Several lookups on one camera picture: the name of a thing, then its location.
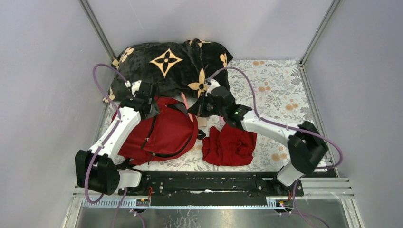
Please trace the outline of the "red student backpack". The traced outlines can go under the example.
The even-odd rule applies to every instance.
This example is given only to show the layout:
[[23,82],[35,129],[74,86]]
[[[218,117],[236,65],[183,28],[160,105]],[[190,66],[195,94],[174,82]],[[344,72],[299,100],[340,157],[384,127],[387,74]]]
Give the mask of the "red student backpack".
[[177,159],[192,149],[198,139],[196,116],[183,111],[184,103],[168,97],[157,100],[160,113],[142,120],[128,135],[118,155],[141,165]]

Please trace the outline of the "black floral plush blanket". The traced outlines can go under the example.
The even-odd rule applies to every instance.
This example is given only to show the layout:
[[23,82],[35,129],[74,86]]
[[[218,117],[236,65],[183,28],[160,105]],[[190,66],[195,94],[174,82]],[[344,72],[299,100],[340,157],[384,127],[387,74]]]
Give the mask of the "black floral plush blanket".
[[130,95],[125,86],[128,80],[152,83],[159,94],[176,97],[183,93],[187,98],[198,98],[207,86],[206,78],[217,70],[214,77],[221,86],[229,89],[225,69],[233,55],[220,43],[194,38],[183,43],[149,42],[126,47],[111,66],[123,76],[116,75],[103,102],[120,102]]

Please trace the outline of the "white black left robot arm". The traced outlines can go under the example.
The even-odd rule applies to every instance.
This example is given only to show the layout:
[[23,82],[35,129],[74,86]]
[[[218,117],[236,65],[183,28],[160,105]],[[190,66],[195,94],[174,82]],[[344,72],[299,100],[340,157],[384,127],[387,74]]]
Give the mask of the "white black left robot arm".
[[117,106],[116,116],[106,132],[88,150],[75,155],[77,185],[85,195],[95,191],[112,195],[116,190],[129,188],[135,195],[147,191],[147,183],[140,171],[115,163],[124,142],[142,121],[159,114],[155,96],[157,87],[148,82],[132,84],[132,95]]

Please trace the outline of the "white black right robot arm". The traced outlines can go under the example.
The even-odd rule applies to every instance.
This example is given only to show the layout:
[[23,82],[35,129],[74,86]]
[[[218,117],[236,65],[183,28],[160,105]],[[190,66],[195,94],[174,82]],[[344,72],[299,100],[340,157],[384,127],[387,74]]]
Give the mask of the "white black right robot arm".
[[199,117],[220,116],[231,127],[268,137],[286,146],[290,161],[276,174],[273,191],[280,196],[291,190],[291,185],[311,174],[328,151],[328,145],[316,127],[308,121],[302,124],[277,123],[258,116],[251,107],[237,104],[232,93],[212,80],[206,92],[187,109]]

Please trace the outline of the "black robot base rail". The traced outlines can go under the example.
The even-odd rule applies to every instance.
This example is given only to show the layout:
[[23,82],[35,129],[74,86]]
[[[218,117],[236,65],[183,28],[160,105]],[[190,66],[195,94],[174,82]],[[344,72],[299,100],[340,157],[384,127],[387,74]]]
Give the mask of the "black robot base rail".
[[127,196],[145,197],[151,206],[266,206],[267,198],[304,195],[302,184],[281,187],[275,172],[145,171]]

